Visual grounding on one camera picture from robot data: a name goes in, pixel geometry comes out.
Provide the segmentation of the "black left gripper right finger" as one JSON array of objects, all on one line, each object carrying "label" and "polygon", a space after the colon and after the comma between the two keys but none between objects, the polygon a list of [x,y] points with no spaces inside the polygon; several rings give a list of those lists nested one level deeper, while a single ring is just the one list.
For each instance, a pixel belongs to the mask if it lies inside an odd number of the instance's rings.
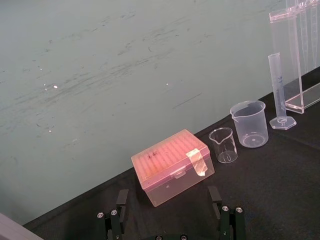
[{"label": "black left gripper right finger", "polygon": [[217,221],[219,240],[245,240],[245,210],[242,206],[231,208],[223,204],[222,197],[215,186],[208,186],[208,200],[212,214]]}]

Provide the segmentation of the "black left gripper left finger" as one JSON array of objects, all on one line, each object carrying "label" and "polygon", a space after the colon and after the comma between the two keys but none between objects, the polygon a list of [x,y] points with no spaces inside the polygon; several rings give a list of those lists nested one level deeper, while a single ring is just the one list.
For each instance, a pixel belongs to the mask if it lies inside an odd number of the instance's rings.
[{"label": "black left gripper left finger", "polygon": [[119,191],[115,207],[109,212],[98,212],[98,240],[123,240],[129,214],[129,189]]}]

